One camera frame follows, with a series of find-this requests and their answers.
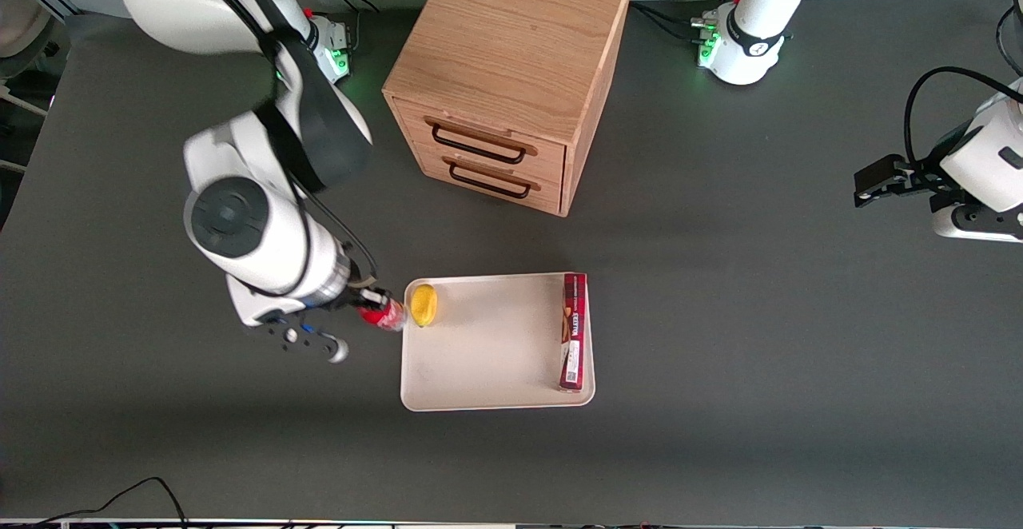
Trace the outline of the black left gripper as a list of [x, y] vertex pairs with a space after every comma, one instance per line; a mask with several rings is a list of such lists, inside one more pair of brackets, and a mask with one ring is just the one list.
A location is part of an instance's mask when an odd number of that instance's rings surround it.
[[960, 199], [961, 188], [942, 168], [941, 158], [906, 162], [902, 155], [885, 155], [854, 174], [856, 209], [880, 199], [924, 193], [940, 199]]

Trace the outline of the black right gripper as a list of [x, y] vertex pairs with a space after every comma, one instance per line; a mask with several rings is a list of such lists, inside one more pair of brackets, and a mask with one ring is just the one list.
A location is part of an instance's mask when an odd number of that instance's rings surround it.
[[373, 289], [374, 282], [373, 276], [350, 282], [340, 294], [340, 309], [388, 309], [392, 295], [386, 289]]

